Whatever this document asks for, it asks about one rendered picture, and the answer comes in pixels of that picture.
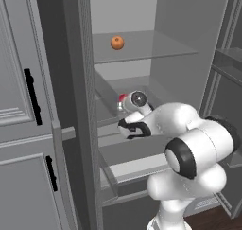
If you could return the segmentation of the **orange round onion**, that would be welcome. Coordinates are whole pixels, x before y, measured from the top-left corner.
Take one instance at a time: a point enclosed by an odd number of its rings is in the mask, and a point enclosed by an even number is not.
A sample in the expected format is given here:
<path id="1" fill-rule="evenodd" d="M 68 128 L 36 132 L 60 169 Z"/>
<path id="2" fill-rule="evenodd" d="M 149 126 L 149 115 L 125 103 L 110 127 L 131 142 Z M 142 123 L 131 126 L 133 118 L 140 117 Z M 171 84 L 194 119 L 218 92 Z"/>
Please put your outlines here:
<path id="1" fill-rule="evenodd" d="M 121 36 L 114 36 L 111 38 L 111 47 L 114 50 L 120 50 L 124 47 L 125 41 Z"/>

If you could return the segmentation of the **clear fridge drawer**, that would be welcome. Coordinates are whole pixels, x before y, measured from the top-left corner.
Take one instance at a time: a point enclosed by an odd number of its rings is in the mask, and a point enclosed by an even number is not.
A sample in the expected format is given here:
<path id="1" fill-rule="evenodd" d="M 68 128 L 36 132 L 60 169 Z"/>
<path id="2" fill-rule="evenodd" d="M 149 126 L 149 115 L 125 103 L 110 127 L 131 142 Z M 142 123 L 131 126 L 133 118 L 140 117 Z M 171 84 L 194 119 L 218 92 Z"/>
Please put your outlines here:
<path id="1" fill-rule="evenodd" d="M 121 113 L 117 110 L 120 94 L 143 91 L 153 107 L 172 102 L 175 98 L 152 76 L 105 80 L 95 71 L 95 94 L 97 126 L 102 127 L 117 122 Z"/>

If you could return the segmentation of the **grey open fridge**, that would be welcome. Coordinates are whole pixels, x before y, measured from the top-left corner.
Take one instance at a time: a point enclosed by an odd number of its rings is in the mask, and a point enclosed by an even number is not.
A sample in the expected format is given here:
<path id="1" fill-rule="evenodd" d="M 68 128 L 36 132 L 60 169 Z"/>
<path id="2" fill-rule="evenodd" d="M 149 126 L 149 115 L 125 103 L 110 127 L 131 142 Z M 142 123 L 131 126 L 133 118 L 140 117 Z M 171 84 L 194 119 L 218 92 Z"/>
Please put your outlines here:
<path id="1" fill-rule="evenodd" d="M 95 71 L 105 80 L 151 76 L 175 99 L 201 106 L 229 0 L 64 0 L 77 104 L 78 140 L 88 181 L 89 223 L 104 230 Z M 93 35 L 155 30 L 195 49 L 196 54 L 95 64 Z"/>

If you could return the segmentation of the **glass fridge shelf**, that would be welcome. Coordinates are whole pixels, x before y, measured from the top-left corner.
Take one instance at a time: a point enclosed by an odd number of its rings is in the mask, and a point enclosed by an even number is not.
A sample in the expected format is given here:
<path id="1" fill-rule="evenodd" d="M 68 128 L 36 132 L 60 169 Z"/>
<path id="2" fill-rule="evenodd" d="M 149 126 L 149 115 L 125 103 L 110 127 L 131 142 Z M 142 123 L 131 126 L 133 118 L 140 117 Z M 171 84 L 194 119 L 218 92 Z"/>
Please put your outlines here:
<path id="1" fill-rule="evenodd" d="M 114 33 L 93 35 L 94 63 L 127 62 L 153 58 L 193 55 L 197 51 L 155 30 L 121 32 L 124 47 L 114 50 Z"/>

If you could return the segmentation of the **grey fridge drawer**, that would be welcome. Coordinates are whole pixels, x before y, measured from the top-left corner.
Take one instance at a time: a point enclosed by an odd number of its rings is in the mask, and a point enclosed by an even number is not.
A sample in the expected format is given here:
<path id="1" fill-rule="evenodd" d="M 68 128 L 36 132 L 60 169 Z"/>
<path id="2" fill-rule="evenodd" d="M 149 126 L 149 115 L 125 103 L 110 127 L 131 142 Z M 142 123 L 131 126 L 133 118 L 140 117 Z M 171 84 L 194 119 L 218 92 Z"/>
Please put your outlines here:
<path id="1" fill-rule="evenodd" d="M 103 206 L 119 202 L 134 193 L 146 195 L 149 175 L 168 168 L 162 136 L 122 140 L 99 149 L 101 202 Z"/>

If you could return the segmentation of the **tall grey cabinet door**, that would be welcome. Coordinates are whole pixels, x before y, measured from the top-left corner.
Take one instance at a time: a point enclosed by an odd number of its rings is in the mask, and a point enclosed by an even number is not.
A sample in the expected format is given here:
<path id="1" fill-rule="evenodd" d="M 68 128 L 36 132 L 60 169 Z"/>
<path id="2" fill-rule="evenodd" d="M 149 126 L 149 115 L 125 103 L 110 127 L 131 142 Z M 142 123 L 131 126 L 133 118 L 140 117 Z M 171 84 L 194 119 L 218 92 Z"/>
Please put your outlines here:
<path id="1" fill-rule="evenodd" d="M 43 124 L 35 120 L 24 69 L 34 78 Z M 0 0 L 0 142 L 51 132 L 48 62 L 37 0 Z"/>

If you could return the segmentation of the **grey fridge door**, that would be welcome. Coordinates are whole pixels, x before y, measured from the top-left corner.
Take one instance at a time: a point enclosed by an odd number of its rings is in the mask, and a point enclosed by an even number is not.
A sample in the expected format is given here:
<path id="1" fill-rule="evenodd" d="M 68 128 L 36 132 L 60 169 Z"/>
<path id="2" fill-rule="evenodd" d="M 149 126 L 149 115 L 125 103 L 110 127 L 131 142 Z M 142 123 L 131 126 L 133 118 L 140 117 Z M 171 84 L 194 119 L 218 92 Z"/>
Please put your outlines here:
<path id="1" fill-rule="evenodd" d="M 217 115 L 235 125 L 241 139 L 241 146 L 220 162 L 228 183 L 216 198 L 231 219 L 242 213 L 242 49 L 232 47 L 241 12 L 242 0 L 228 1 L 221 43 L 215 51 L 200 106 L 201 115 Z"/>

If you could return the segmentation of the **short grey cabinet door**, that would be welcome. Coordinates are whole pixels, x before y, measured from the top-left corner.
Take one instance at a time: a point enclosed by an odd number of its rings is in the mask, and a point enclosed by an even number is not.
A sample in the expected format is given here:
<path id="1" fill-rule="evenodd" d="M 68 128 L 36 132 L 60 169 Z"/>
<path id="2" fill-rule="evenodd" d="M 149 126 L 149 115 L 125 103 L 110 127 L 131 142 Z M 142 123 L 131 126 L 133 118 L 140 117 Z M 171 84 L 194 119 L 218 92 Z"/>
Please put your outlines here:
<path id="1" fill-rule="evenodd" d="M 46 156 L 52 158 L 54 192 Z M 53 137 L 0 143 L 0 230 L 74 230 L 58 179 Z"/>

